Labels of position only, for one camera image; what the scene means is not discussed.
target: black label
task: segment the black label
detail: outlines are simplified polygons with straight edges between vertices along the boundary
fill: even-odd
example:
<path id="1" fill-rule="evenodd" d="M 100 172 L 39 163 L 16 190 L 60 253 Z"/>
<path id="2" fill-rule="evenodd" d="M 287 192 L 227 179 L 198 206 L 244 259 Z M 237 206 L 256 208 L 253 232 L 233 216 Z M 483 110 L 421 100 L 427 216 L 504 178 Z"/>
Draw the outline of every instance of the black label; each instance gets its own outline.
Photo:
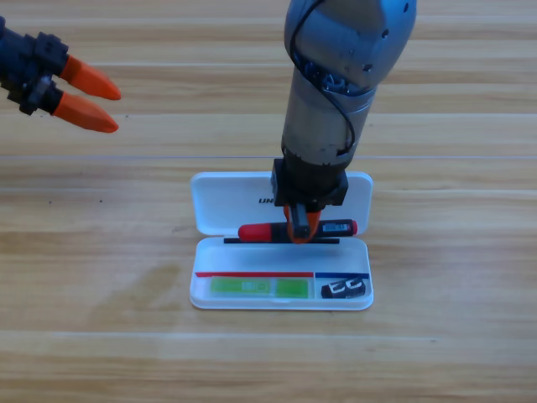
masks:
<path id="1" fill-rule="evenodd" d="M 349 230 L 349 226 L 347 224 L 333 224 L 333 223 L 327 223 L 322 226 L 322 230 L 325 233 L 339 233 L 341 231 L 347 231 Z"/>

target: screwdriver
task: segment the screwdriver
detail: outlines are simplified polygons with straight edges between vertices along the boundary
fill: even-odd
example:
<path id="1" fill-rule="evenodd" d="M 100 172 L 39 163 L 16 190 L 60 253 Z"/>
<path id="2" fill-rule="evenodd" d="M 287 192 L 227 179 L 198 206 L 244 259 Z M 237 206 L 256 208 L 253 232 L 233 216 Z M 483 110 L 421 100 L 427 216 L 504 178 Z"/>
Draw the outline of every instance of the screwdriver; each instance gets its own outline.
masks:
<path id="1" fill-rule="evenodd" d="M 238 229 L 238 237 L 243 242 L 288 243 L 287 228 L 286 222 L 247 224 Z M 352 237 L 357 233 L 358 225 L 354 220 L 319 221 L 313 239 Z"/>

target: white plastic case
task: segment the white plastic case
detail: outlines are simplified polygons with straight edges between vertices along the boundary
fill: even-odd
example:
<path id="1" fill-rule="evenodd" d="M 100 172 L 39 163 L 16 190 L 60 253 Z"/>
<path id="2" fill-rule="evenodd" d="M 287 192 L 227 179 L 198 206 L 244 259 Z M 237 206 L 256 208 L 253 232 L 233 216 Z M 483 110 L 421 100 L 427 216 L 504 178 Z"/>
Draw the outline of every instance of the white plastic case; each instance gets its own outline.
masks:
<path id="1" fill-rule="evenodd" d="M 283 209 L 272 201 L 271 172 L 204 172 L 190 183 L 196 226 L 210 235 L 196 248 L 194 272 L 190 282 L 190 300 L 204 309 L 270 309 L 359 311 L 373 303 L 373 282 L 368 247 L 359 238 L 341 238 L 339 244 L 304 245 L 276 243 L 224 243 L 236 238 L 243 224 L 284 222 Z M 321 220 L 348 219 L 358 224 L 358 235 L 368 227 L 373 194 L 373 180 L 362 172 L 347 172 L 349 188 L 342 206 L 328 206 Z M 237 273 L 240 277 L 289 272 L 310 275 L 307 297 L 215 295 L 211 281 L 219 273 Z M 341 280 L 341 275 L 356 275 L 366 286 L 365 294 L 356 298 L 326 299 L 323 285 Z"/>

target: blue stripe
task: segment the blue stripe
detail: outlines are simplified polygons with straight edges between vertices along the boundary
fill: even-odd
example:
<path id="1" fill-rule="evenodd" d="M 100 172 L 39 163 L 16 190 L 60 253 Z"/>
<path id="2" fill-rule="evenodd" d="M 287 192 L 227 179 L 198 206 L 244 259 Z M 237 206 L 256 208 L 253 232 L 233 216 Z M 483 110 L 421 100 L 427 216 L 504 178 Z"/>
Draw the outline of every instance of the blue stripe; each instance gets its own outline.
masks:
<path id="1" fill-rule="evenodd" d="M 315 273 L 316 279 L 356 279 L 360 278 L 363 280 L 369 279 L 369 274 L 367 273 Z"/>

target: wooden table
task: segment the wooden table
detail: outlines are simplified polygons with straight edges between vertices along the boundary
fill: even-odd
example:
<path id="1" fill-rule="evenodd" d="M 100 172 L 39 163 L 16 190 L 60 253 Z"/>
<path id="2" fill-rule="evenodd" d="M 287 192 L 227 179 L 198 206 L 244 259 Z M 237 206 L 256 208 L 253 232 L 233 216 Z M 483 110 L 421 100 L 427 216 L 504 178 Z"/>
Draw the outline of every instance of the wooden table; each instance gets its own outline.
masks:
<path id="1" fill-rule="evenodd" d="M 279 155 L 288 5 L 0 2 L 123 91 L 114 135 L 0 102 L 2 403 L 537 401 L 535 0 L 420 0 L 352 164 L 369 310 L 190 304 L 189 179 Z"/>

